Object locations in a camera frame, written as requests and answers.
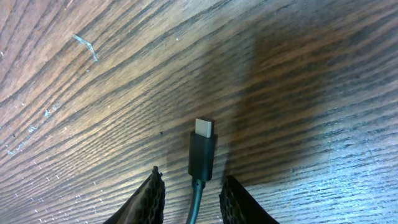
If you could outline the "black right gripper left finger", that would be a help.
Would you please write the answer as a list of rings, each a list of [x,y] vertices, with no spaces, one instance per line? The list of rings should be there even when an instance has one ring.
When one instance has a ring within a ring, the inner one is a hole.
[[[165,183],[154,166],[150,176],[104,224],[163,224]]]

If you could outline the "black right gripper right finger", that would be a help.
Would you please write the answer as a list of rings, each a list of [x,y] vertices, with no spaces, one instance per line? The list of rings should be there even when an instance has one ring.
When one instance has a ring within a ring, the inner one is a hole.
[[[279,224],[232,175],[226,176],[219,198],[223,223]]]

